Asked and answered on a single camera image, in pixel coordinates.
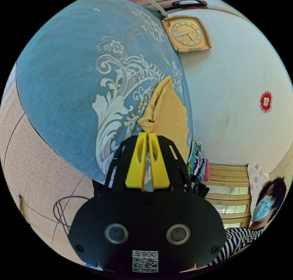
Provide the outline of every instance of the black hair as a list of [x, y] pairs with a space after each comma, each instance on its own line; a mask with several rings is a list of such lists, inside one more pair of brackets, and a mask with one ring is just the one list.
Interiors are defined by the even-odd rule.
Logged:
[[273, 204], [273, 213], [269, 219], [269, 221], [271, 219], [274, 218], [274, 216], [276, 215], [276, 213], [278, 212], [279, 208], [281, 207], [283, 200], [285, 198], [286, 195], [286, 184], [284, 182], [284, 177], [277, 177], [276, 179], [274, 179], [273, 181], [268, 181], [265, 183], [265, 185], [263, 186], [262, 190], [259, 193], [259, 198], [257, 199], [256, 205], [258, 205], [258, 203], [260, 202], [260, 200], [264, 197], [266, 191], [268, 190], [268, 188], [271, 186], [273, 186], [273, 193], [272, 193], [272, 198], [275, 200], [274, 204]]

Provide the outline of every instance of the blue surgical mask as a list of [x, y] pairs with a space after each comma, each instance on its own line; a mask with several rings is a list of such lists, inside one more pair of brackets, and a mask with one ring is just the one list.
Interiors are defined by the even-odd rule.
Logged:
[[269, 214], [274, 199], [271, 196], [265, 195], [255, 207], [252, 214], [252, 221], [259, 221]]

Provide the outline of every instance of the wooden cabinet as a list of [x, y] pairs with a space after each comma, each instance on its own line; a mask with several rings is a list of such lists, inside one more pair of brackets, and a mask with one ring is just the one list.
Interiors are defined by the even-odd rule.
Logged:
[[236, 218], [236, 219], [222, 219], [224, 228], [229, 227], [247, 227], [250, 222], [250, 216], [245, 218]]
[[251, 200], [213, 200], [207, 198], [222, 219], [243, 218], [250, 216]]
[[206, 200], [219, 212], [226, 228], [248, 227], [251, 195], [247, 167], [210, 165], [210, 170]]

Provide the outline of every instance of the qr code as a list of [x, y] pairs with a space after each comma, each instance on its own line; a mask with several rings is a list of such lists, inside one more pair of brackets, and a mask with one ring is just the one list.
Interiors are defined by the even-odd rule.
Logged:
[[157, 273], [159, 271], [158, 252], [132, 251], [132, 272]]

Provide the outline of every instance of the red paper decoration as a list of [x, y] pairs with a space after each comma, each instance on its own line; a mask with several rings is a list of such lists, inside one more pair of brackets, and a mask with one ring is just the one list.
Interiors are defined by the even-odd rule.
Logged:
[[260, 108], [264, 113], [268, 113], [272, 109], [273, 96], [271, 92], [264, 92], [260, 97]]

